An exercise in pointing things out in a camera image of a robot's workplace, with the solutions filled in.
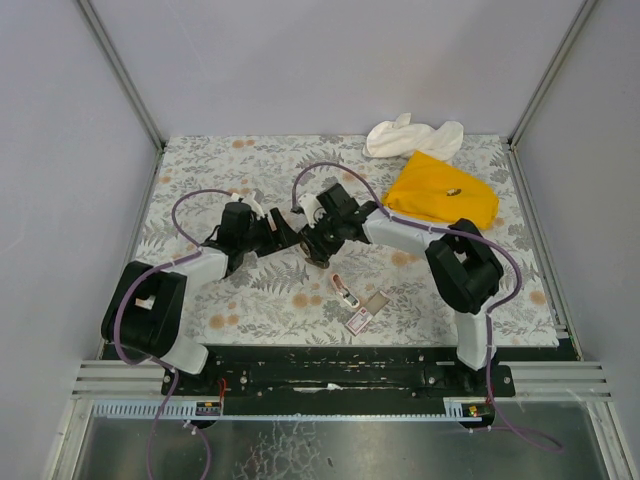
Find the cardboard staple box tray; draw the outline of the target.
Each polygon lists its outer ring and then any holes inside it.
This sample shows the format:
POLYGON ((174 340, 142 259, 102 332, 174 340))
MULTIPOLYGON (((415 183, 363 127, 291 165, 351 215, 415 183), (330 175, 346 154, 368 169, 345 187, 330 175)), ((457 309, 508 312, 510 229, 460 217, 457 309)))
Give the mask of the cardboard staple box tray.
POLYGON ((389 302, 389 296, 384 291, 378 291, 366 302, 364 308, 371 316, 376 316, 389 302))

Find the red white staple box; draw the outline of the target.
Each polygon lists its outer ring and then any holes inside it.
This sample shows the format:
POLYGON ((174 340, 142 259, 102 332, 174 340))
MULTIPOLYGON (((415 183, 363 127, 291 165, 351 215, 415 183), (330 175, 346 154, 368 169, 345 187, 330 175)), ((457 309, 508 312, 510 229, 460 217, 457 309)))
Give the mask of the red white staple box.
POLYGON ((359 335, 372 321, 374 315, 365 307, 356 311, 347 321, 345 327, 354 336, 359 335))

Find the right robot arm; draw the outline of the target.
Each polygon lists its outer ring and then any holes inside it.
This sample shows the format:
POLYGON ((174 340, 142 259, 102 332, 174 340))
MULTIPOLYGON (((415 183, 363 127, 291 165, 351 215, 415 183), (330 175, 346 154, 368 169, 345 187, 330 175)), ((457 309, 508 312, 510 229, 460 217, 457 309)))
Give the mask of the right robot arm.
POLYGON ((358 203, 339 183, 295 198, 293 211, 307 220, 299 232, 301 247, 307 261, 319 268, 328 268, 348 241, 426 260, 440 297, 454 311, 458 360, 479 371, 493 358, 495 348, 481 314, 498 293, 504 269, 473 222, 461 219, 441 227, 411 220, 375 200, 358 203))

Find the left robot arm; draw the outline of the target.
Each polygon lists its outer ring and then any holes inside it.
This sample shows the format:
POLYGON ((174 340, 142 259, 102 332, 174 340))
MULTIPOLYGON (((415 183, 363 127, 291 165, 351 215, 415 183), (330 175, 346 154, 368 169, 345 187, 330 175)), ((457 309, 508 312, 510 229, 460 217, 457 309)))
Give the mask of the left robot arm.
POLYGON ((220 224, 193 254, 156 267, 140 261, 125 267, 104 315, 101 336, 127 362, 154 358, 199 375, 208 350, 180 332, 185 297, 232 275, 247 253, 263 257, 298 240, 278 209, 261 213, 255 205, 229 202, 220 224))

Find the floral table mat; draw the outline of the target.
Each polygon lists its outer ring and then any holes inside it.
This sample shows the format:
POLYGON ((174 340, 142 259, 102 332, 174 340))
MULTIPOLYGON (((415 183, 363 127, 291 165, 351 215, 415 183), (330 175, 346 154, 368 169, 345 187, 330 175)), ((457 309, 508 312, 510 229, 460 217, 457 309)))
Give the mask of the floral table mat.
POLYGON ((189 346, 488 347, 568 359, 534 260, 493 239, 498 197, 442 161, 357 138, 183 137, 167 146, 136 261, 186 276, 189 346))

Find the yellow cloth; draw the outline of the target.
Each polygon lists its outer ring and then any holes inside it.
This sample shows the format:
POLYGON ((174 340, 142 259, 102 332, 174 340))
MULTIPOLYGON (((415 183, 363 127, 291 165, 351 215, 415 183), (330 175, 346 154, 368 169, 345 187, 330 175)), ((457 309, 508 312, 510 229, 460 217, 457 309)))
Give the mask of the yellow cloth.
POLYGON ((468 219, 487 230, 499 213, 499 198, 483 181, 424 153, 415 152, 382 198, 388 209, 433 223, 468 219), (447 196, 450 189, 461 189, 447 196))

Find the white cloth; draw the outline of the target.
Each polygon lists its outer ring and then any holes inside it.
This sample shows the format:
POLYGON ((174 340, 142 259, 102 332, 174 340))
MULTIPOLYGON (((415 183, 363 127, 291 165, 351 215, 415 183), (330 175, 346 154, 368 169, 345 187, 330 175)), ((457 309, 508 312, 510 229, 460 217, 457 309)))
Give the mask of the white cloth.
POLYGON ((362 154, 367 158, 409 158, 415 152, 448 161, 460 150, 464 127, 457 121, 445 121, 439 128, 413 123, 410 113, 393 121, 377 124, 366 136, 362 154))

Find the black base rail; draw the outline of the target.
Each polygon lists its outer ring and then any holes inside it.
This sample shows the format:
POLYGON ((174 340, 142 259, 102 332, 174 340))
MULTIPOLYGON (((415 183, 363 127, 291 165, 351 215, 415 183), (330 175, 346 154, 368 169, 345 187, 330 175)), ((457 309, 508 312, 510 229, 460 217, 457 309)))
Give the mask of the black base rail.
POLYGON ((487 403, 515 395, 510 368, 494 361, 474 371, 452 347, 211 346, 199 375, 166 373, 175 395, 271 398, 327 392, 343 396, 460 398, 487 403))

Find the left aluminium frame post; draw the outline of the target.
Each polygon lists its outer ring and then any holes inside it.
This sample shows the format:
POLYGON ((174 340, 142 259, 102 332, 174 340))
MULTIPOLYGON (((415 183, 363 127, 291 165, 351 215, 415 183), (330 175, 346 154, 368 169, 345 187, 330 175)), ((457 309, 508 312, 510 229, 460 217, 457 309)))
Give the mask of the left aluminium frame post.
POLYGON ((111 39, 98 10, 94 6, 93 2, 89 0, 75 0, 73 4, 85 22, 90 34, 96 42, 97 47, 101 51, 106 64, 113 74, 121 92, 147 138, 157 151, 162 151, 166 141, 145 105, 145 102, 131 78, 116 45, 111 39))

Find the aluminium frame post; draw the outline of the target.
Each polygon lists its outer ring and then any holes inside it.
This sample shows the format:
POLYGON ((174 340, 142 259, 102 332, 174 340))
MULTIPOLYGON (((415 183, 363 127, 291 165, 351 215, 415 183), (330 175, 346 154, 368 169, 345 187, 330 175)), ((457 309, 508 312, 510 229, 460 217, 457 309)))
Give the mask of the aluminium frame post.
POLYGON ((101 51, 106 64, 113 74, 121 92, 147 138, 157 151, 162 151, 166 141, 145 105, 145 102, 131 78, 116 45, 111 39, 98 10, 94 6, 93 2, 89 0, 75 0, 73 4, 85 22, 90 34, 96 42, 97 47, 101 51))
POLYGON ((533 121, 538 109, 553 86, 555 79, 563 69, 574 45, 578 41, 582 31, 588 24, 594 10, 599 6, 599 4, 599 0, 584 0, 581 2, 576 14, 569 24, 569 27, 552 55, 540 81, 534 89, 523 113, 508 136, 507 143, 511 147, 512 151, 516 150, 518 144, 525 136, 529 125, 533 121))

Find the right aluminium frame post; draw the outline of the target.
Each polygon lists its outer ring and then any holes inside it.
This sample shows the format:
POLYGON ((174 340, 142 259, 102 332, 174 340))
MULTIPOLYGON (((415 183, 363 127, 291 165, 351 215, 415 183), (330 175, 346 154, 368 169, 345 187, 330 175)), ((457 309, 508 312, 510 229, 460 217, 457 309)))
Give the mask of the right aluminium frame post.
POLYGON ((533 121, 538 109, 553 86, 555 79, 563 69, 574 45, 578 41, 582 31, 588 24, 594 10, 599 6, 599 4, 599 0, 584 0, 581 2, 576 14, 569 24, 569 27, 552 55, 540 81, 534 89, 523 113, 508 136, 507 143, 511 147, 512 151, 516 150, 518 144, 525 136, 529 125, 533 121))

